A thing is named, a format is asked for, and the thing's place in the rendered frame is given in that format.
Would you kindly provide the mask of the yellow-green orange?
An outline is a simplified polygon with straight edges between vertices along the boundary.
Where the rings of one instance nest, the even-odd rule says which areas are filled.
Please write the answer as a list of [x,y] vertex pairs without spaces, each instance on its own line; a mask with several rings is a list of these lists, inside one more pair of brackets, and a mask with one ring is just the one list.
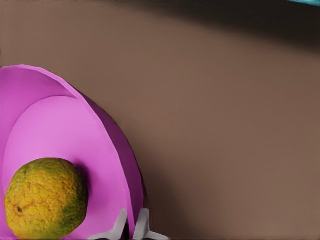
[[89,190],[70,161],[41,158],[19,168],[4,197],[6,224],[21,240],[58,240],[86,218]]

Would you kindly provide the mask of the pink plate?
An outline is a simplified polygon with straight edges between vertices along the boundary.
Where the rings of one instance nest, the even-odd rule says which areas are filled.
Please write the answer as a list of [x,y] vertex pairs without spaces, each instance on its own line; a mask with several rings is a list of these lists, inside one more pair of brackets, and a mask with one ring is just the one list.
[[45,157],[72,162],[87,182],[86,218],[70,239],[110,231],[123,209],[134,233],[144,205],[143,184],[134,153],[113,119],[47,70],[0,68],[0,240],[16,240],[4,212],[11,178],[21,166]]

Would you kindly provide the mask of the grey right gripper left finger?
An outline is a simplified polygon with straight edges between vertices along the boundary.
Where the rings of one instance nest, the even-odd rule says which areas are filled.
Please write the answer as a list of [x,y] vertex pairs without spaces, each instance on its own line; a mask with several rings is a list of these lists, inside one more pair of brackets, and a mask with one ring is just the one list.
[[113,229],[89,237],[87,240],[121,240],[128,219],[127,210],[123,208],[114,224]]

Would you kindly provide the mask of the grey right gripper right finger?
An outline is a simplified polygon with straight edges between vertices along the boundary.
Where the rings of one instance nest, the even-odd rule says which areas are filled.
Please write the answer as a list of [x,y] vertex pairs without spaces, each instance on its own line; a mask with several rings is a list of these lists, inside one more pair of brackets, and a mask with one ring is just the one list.
[[133,240],[169,240],[165,235],[150,230],[150,210],[142,208],[135,225]]

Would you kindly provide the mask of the teal tray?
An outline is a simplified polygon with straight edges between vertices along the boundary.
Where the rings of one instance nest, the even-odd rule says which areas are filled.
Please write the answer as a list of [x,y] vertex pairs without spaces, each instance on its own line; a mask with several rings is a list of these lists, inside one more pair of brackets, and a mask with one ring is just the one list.
[[320,0],[288,0],[288,1],[320,7]]

